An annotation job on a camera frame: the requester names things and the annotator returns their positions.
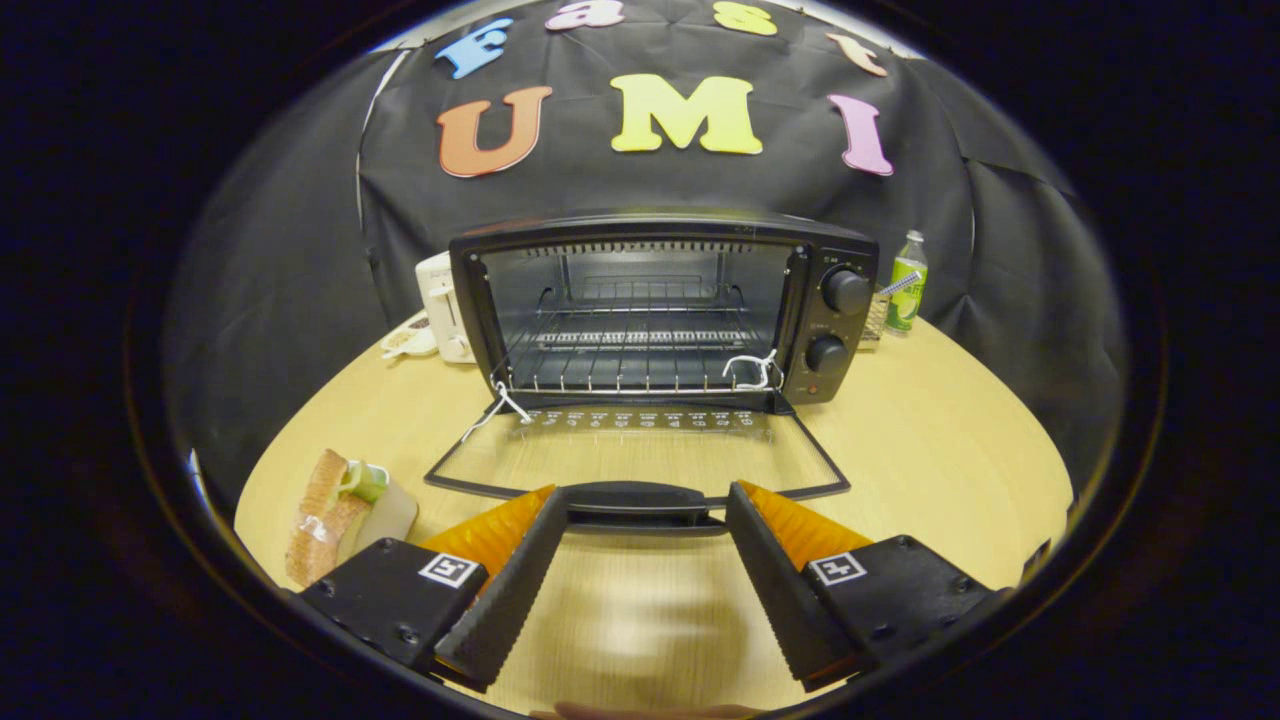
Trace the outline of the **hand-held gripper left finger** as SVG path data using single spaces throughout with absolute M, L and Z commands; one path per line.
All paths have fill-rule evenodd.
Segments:
M 485 692 L 500 674 L 568 524 L 570 492 L 549 486 L 470 520 L 509 553 L 429 550 L 385 538 L 312 583 L 300 597 L 355 639 L 419 675 Z

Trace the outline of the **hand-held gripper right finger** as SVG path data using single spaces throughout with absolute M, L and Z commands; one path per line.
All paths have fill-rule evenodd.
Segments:
M 892 667 L 1004 597 L 911 536 L 873 542 L 751 483 L 731 486 L 724 520 L 806 691 Z

